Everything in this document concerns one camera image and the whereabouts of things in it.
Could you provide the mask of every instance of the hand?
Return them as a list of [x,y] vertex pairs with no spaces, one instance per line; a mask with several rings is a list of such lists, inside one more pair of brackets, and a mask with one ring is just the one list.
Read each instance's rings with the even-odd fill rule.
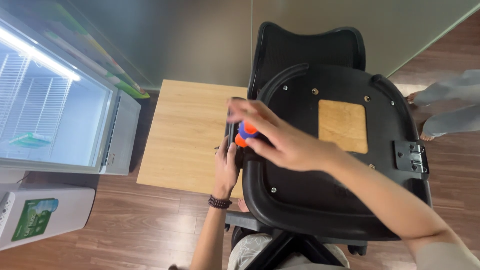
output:
[[227,150],[228,136],[223,138],[215,154],[215,187],[213,197],[221,200],[230,198],[232,189],[237,183],[239,171],[235,166],[237,145],[231,143]]
[[228,121],[246,120],[275,146],[257,138],[248,138],[247,144],[260,156],[275,165],[295,171],[328,171],[332,162],[346,155],[335,143],[321,141],[291,126],[257,100],[229,99]]

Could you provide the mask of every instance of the grey pants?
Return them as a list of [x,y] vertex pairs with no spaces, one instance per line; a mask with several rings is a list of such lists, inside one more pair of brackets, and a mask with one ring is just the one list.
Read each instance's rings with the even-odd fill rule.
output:
[[467,70],[461,76],[434,83],[419,92],[414,103],[426,106],[438,100],[461,99],[473,105],[430,117],[423,126],[427,136],[480,130],[480,70]]

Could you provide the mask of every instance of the mesh chair backrest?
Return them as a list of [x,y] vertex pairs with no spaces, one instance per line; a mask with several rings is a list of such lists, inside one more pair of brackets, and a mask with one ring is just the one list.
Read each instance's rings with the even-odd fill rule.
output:
[[352,27],[319,35],[297,35],[274,23],[263,23],[258,33],[248,99],[256,99],[260,89],[277,73],[300,63],[338,65],[364,71],[363,39]]

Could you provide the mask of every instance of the sticker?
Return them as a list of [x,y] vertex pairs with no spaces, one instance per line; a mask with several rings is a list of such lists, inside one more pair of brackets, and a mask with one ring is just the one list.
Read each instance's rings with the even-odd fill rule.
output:
[[12,242],[42,235],[59,201],[55,198],[26,200]]

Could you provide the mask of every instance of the fridge light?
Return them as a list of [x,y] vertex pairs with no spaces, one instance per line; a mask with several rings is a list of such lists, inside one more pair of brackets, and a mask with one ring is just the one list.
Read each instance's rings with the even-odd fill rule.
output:
[[51,59],[48,55],[37,50],[35,47],[29,45],[25,41],[17,38],[16,36],[10,34],[0,27],[0,41],[3,43],[12,46],[15,50],[19,51],[25,56],[31,57],[36,62],[48,67],[53,72],[57,73],[60,76],[65,76],[74,81],[80,81],[80,76],[69,70],[68,68],[57,63],[55,60]]

